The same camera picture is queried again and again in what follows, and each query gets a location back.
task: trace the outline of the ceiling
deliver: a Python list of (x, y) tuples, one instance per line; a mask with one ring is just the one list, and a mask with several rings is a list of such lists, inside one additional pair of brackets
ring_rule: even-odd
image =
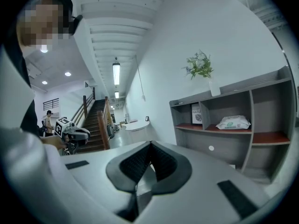
[[(135, 55), (148, 30), (153, 27), (164, 0), (80, 0), (81, 14), (88, 24), (97, 69), (110, 98), (126, 94), (128, 77), (136, 65)], [(115, 86), (112, 64), (121, 64), (120, 85)]]
[(281, 29), (287, 21), (272, 0), (239, 0), (255, 13), (270, 30)]
[[(81, 31), (78, 29), (75, 34), (76, 37), (81, 33), (80, 38), (75, 38), (78, 46), (73, 39), (69, 44), (63, 40), (60, 43), (61, 49), (46, 54), (35, 51), (29, 55), (26, 59), (42, 72), (30, 81), (37, 87), (49, 89), (66, 80), (90, 79), (92, 76), (96, 83), (102, 83), (104, 94), (109, 96), (111, 102), (122, 101), (126, 96), (129, 74), (132, 67), (136, 66), (136, 51), (147, 31), (152, 29), (157, 11), (164, 1), (72, 0), (73, 13), (84, 17), (81, 22), (84, 28)], [(239, 1), (254, 12), (270, 30), (280, 29), (287, 24), (271, 0)], [(114, 85), (113, 80), (112, 64), (115, 57), (121, 64), (118, 86)], [(71, 77), (64, 75), (66, 70), (72, 73)], [(41, 84), (44, 79), (49, 80), (47, 85)], [(118, 100), (115, 99), (115, 91), (120, 92)]]
[(82, 56), (73, 37), (68, 40), (59, 40), (53, 50), (43, 53), (35, 50), (25, 57), (31, 85), (42, 90), (48, 90), (76, 80), (91, 79)]

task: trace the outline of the package of wipes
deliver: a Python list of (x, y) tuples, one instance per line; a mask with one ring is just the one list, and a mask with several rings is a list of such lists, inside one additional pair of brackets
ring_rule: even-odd
[(219, 129), (248, 129), (250, 125), (244, 115), (236, 115), (224, 117), (216, 127)]

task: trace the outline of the white table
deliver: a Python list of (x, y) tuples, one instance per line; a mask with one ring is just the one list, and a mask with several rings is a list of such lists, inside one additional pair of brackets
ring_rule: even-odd
[(122, 126), (126, 127), (126, 131), (131, 143), (137, 143), (142, 141), (149, 141), (148, 133), (146, 130), (149, 124), (149, 121), (140, 120), (133, 123), (122, 124)]

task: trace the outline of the wooden shelf surface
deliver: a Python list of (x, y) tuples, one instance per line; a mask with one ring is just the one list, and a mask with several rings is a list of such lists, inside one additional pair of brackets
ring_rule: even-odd
[(192, 131), (200, 131), (206, 133), (226, 133), (226, 134), (251, 134), (251, 129), (219, 129), (216, 125), (210, 125), (206, 130), (202, 128), (202, 126), (191, 125), (187, 123), (182, 123), (175, 126), (177, 129), (185, 129), (185, 130), (192, 130)]
[(182, 123), (175, 126), (177, 129), (186, 129), (186, 130), (194, 130), (194, 131), (203, 131), (202, 126), (199, 125), (191, 125), (187, 123)]
[(287, 138), (284, 132), (267, 132), (267, 133), (254, 133), (252, 145), (283, 145), (289, 144), (290, 140)]

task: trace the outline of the recessed ceiling light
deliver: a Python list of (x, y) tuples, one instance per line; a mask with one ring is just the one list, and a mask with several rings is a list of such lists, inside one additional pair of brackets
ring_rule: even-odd
[(40, 48), (41, 52), (46, 53), (48, 51), (47, 46), (46, 45), (42, 45), (42, 47)]

